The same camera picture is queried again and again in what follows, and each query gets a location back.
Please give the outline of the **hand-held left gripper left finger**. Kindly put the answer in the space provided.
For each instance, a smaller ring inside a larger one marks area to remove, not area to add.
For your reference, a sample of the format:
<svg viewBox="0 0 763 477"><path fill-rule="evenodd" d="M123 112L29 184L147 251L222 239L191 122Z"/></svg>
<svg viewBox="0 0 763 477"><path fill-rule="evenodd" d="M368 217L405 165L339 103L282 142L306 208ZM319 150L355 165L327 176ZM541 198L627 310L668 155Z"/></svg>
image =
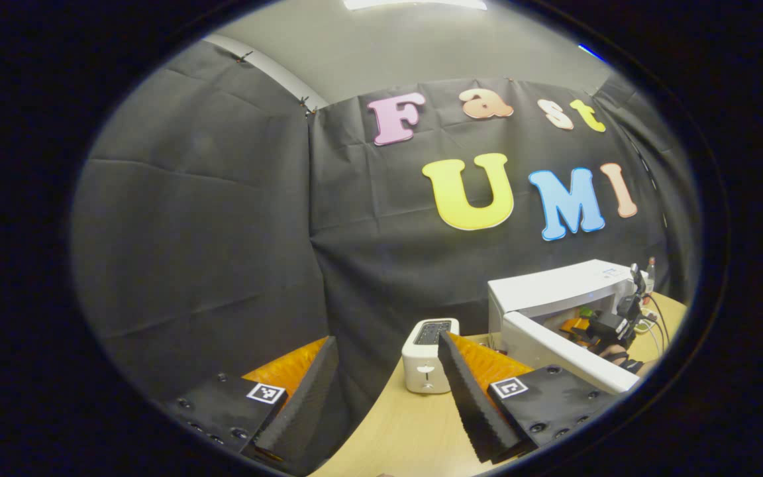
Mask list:
<svg viewBox="0 0 763 477"><path fill-rule="evenodd" d="M338 365L336 339L316 339L245 375L218 374L164 402L164 411L221 452L287 474L310 474Z"/></svg>

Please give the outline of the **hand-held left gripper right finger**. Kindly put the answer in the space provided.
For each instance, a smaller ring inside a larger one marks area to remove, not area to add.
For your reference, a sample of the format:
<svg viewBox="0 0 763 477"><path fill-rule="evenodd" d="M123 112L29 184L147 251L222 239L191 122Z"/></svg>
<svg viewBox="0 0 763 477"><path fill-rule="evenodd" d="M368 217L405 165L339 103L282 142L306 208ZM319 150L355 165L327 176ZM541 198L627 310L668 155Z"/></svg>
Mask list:
<svg viewBox="0 0 763 477"><path fill-rule="evenodd" d="M480 462L500 464L561 441L618 400L563 366L533 369L448 331L439 334L437 356Z"/></svg>

